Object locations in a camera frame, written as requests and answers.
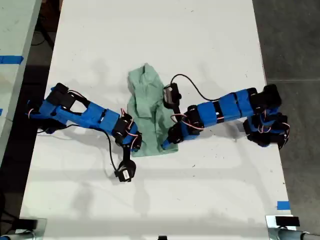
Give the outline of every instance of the white table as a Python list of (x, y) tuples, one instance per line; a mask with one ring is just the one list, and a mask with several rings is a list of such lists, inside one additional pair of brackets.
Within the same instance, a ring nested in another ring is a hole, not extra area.
[(41, 0), (0, 1), (0, 56), (23, 56), (21, 64), (0, 64), (0, 165), (14, 119)]
[[(183, 73), (209, 98), (261, 91), (251, 0), (64, 0), (46, 94), (61, 82), (120, 112), (131, 96), (128, 72), (146, 62), (164, 84)], [(177, 81), (182, 110), (203, 102)], [(103, 134), (41, 134), (20, 216), (48, 219), (46, 240), (268, 239), (265, 215), (290, 214), (276, 208), (288, 200), (279, 152), (248, 141), (239, 123), (206, 129), (177, 153), (134, 158), (136, 176), (124, 184)], [(122, 157), (115, 145), (112, 152)]]

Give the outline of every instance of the gray floor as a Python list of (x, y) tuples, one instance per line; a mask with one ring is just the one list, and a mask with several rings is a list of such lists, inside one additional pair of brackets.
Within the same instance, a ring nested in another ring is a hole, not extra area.
[[(253, 3), (267, 82), (278, 86), (281, 111), (291, 125), (289, 142), (280, 151), (291, 210), (302, 230), (320, 233), (320, 1)], [(49, 65), (51, 54), (46, 42), (32, 46), (28, 64)]]

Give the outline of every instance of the blue tape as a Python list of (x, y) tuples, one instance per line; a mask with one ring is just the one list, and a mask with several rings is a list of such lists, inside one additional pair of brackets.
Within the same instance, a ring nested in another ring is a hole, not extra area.
[(0, 56), (0, 64), (21, 64), (23, 56)]
[(276, 209), (277, 210), (290, 210), (290, 202), (289, 201), (278, 201)]

